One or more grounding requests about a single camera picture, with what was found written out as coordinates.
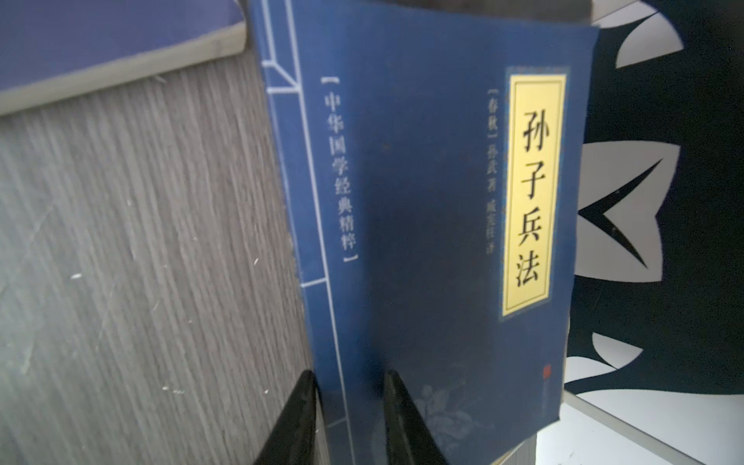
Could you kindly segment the blue book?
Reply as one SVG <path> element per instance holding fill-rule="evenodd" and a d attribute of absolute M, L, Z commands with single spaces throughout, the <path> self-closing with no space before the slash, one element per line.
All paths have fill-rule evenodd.
<path fill-rule="evenodd" d="M 250 8 L 331 462 L 387 462 L 391 371 L 435 460 L 555 424 L 592 3 Z"/>
<path fill-rule="evenodd" d="M 1 112 L 239 54 L 236 1 L 4 1 Z"/>

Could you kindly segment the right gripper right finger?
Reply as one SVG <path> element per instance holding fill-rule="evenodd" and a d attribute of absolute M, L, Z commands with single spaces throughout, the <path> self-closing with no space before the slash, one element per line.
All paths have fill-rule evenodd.
<path fill-rule="evenodd" d="M 387 462 L 390 465 L 447 464 L 400 375 L 384 379 Z"/>

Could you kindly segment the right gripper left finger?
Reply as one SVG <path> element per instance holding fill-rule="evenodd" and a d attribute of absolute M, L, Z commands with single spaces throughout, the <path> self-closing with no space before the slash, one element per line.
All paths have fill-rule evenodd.
<path fill-rule="evenodd" d="M 254 464 L 312 465 L 316 418 L 317 381 L 311 370 L 304 370 Z"/>

